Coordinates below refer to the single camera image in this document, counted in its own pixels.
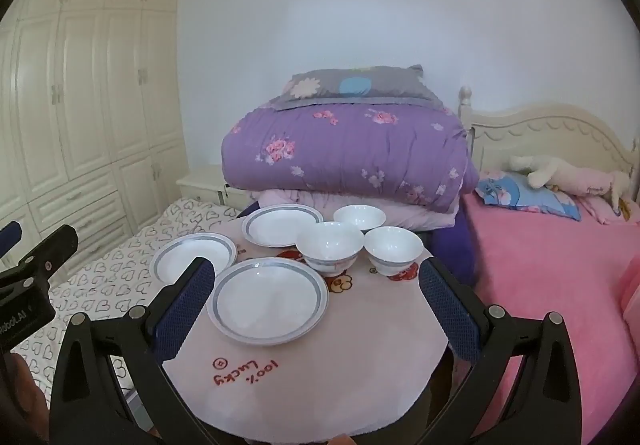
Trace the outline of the left hand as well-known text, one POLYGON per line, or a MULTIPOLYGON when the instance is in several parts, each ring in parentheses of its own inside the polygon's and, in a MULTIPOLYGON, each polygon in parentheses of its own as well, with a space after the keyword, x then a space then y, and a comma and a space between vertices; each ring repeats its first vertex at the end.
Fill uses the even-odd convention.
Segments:
POLYGON ((49 443, 49 408, 25 359, 1 357, 1 443, 49 443))

